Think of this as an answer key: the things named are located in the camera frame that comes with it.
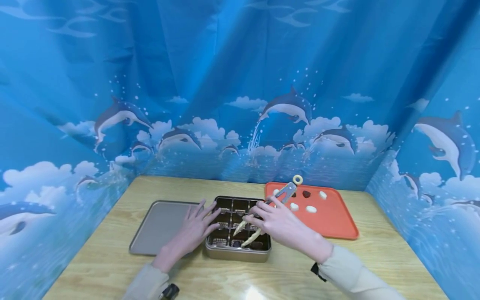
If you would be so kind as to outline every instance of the beige sleeve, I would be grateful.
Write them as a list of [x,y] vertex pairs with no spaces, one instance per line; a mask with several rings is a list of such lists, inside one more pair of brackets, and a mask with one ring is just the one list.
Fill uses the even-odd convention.
[[127,289],[122,300],[158,300],[168,287],[168,274],[146,264]]
[[405,300],[394,288],[367,269],[347,249],[335,245],[332,256],[318,265],[318,275],[354,300]]

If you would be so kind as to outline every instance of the blue backdrop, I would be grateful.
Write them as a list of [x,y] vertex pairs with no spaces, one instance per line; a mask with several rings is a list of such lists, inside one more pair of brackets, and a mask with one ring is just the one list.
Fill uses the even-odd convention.
[[479,8],[0,0],[0,298],[41,298],[138,174],[366,190],[479,298]]

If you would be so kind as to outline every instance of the gray tray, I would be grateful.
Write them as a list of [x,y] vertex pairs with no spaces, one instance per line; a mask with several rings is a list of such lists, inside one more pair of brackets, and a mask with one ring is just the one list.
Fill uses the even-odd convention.
[[180,230],[189,205],[195,202],[158,200],[152,203],[130,243],[130,254],[158,254]]

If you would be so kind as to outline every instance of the table surface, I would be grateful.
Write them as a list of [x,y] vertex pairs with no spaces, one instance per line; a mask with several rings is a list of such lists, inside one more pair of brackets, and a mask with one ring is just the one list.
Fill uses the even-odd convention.
[[[334,240],[407,299],[447,299],[415,253],[364,192],[339,191],[357,227],[356,241]],[[128,247],[150,204],[156,200],[211,203],[216,196],[264,197],[264,185],[215,180],[139,176],[70,262],[44,299],[121,299],[151,257]],[[199,247],[170,272],[178,300],[346,299],[310,272],[312,261],[273,242],[264,264],[209,259]]]

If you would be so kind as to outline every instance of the orange tray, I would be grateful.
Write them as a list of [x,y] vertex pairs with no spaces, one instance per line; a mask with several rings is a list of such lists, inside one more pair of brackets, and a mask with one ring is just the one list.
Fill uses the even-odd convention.
[[[281,190],[285,184],[281,182],[267,183],[265,185],[265,198],[271,196],[274,190]],[[310,192],[310,197],[303,197],[303,191]],[[327,195],[325,200],[319,195],[320,191]],[[305,225],[328,238],[356,240],[359,237],[357,226],[337,190],[300,185],[295,194],[296,197],[290,197],[285,205],[289,208],[292,202],[298,205],[299,209],[293,211],[293,214]],[[280,196],[279,200],[282,200],[284,197],[284,195]],[[307,212],[306,207],[308,205],[315,207],[317,212]]]

